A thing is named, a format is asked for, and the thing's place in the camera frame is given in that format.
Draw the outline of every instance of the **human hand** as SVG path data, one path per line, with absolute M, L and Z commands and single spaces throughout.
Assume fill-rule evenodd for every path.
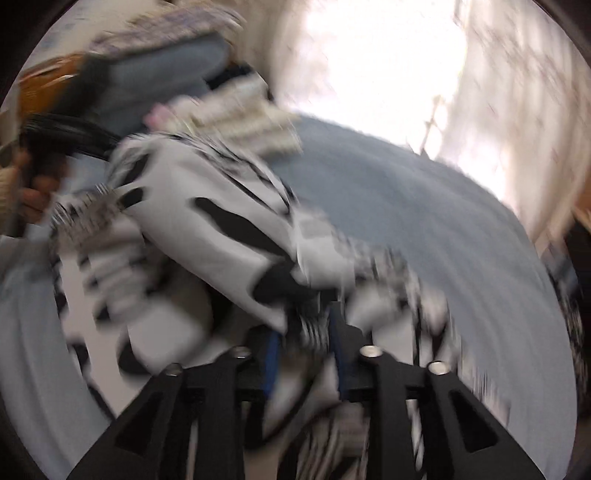
M 14 167 L 14 182 L 22 176 L 31 163 L 31 154 L 26 149 L 19 149 L 12 166 Z M 65 157 L 54 159 L 51 175 L 42 174 L 33 178 L 30 188 L 18 191 L 20 198 L 19 214 L 27 223 L 39 223 L 51 203 L 51 198 L 60 188 L 61 180 L 67 176 L 67 161 Z

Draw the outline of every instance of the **gray mattress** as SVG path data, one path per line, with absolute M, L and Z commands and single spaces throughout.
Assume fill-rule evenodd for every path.
M 576 426 L 569 340 L 515 216 L 460 173 L 393 145 L 313 119 L 298 131 L 304 154 L 273 159 L 275 172 L 343 232 L 400 250 L 446 293 L 479 368 L 511 404 L 510 433 L 548 479 L 561 479 Z M 77 160 L 69 189 L 99 181 L 102 172 L 98 160 Z M 44 318 L 33 314 L 53 302 L 50 269 L 34 261 L 39 248 L 0 288 L 0 388 L 18 434 L 53 480 L 107 423 L 68 356 L 53 309 Z

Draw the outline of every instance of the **curtain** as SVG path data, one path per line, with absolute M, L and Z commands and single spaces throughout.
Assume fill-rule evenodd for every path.
M 538 251 L 560 237 L 591 161 L 591 70 L 531 0 L 472 0 L 439 158 L 491 190 Z

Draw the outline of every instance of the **silver screw head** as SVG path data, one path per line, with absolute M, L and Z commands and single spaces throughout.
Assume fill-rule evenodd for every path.
M 450 372 L 449 366 L 445 362 L 431 362 L 427 368 L 433 375 L 445 375 Z
M 234 358 L 248 358 L 251 356 L 251 351 L 245 346 L 235 346 L 232 349 L 232 356 Z
M 169 377 L 178 377 L 181 373 L 183 373 L 183 367 L 180 364 L 170 364 L 164 372 Z
M 375 345 L 365 345 L 359 349 L 359 353 L 367 358 L 376 358 L 377 356 L 381 356 L 384 351 Z

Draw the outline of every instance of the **bed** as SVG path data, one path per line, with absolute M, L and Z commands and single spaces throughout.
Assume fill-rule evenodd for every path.
M 174 61 L 170 51 L 110 66 L 89 117 L 128 134 L 141 128 L 153 102 L 187 93 L 187 85 L 199 86 L 194 95 L 206 91 L 203 79 L 223 68 L 228 54 L 215 39 L 207 42 L 173 51 L 182 57 L 199 50 L 198 69 Z M 175 75 L 183 82 L 146 99 L 138 79 L 157 75 L 164 61 L 186 69 Z M 129 102 L 125 89 L 132 87 Z M 272 169 L 341 231 L 399 250 L 445 293 L 478 365 L 508 400 L 509 432 L 546 478 L 563 478 L 577 417 L 569 339 L 548 275 L 516 217 L 461 173 L 402 148 L 312 118 L 302 118 L 297 130 L 303 154 L 270 158 Z M 100 160 L 78 156 L 73 165 L 66 190 L 104 179 Z M 1 287 L 8 301 L 0 310 L 0 390 L 18 437 L 54 480 L 66 477 L 108 419 L 66 348 L 52 271 L 38 262 L 47 234 L 44 227 L 30 230 L 37 242 Z

